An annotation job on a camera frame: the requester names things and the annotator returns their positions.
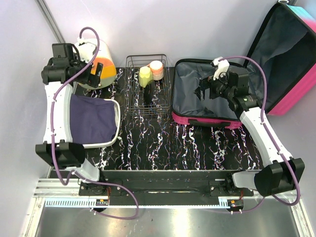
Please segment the pink teal cartoon suitcase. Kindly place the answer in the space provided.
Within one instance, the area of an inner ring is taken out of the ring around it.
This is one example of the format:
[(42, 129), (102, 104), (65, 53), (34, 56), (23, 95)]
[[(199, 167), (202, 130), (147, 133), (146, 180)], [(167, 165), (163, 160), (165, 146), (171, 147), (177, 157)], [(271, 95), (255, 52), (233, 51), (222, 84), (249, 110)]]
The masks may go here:
[[(265, 102), (268, 115), (287, 113), (316, 83), (316, 21), (302, 7), (276, 3), (265, 17), (242, 63), (249, 92)], [(181, 125), (237, 129), (241, 122), (224, 98), (210, 98), (210, 59), (181, 59), (175, 65), (171, 115)]]

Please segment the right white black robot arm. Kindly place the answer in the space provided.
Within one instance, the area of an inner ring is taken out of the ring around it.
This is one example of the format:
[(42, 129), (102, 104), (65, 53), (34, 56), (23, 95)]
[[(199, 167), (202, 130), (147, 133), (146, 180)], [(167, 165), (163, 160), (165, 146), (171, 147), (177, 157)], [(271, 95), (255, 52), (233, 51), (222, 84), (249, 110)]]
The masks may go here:
[(209, 90), (211, 99), (221, 97), (228, 101), (230, 109), (250, 133), (263, 162), (263, 169), (254, 174), (248, 171), (234, 173), (232, 179), (224, 183), (224, 190), (235, 196), (242, 188), (250, 188), (263, 197), (297, 191), (305, 164), (282, 145), (262, 110), (260, 100), (250, 93), (248, 81), (249, 74), (245, 69), (221, 72), (201, 79), (195, 90), (199, 99), (204, 99), (206, 90)]

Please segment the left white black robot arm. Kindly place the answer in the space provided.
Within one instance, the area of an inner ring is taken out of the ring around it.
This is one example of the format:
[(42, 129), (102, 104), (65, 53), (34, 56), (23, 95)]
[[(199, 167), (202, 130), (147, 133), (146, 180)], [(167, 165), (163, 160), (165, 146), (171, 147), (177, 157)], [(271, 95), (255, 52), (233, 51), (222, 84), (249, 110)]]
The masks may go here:
[(103, 68), (93, 65), (99, 51), (98, 45), (87, 43), (54, 43), (53, 56), (44, 66), (41, 77), (47, 100), (47, 119), (43, 142), (35, 146), (36, 154), (54, 167), (59, 179), (60, 171), (68, 170), (84, 182), (97, 196), (107, 188), (100, 179), (100, 171), (85, 158), (84, 146), (73, 141), (70, 127), (70, 103), (73, 83), (97, 87)]

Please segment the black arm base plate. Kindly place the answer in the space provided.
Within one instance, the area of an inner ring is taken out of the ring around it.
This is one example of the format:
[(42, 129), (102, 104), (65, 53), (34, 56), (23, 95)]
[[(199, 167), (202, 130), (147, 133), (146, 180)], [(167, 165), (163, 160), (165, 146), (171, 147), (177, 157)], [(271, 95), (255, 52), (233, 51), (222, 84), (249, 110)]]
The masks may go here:
[(133, 193), (189, 193), (211, 197), (245, 196), (254, 193), (247, 188), (233, 187), (230, 170), (107, 170), (101, 181), (123, 185)]

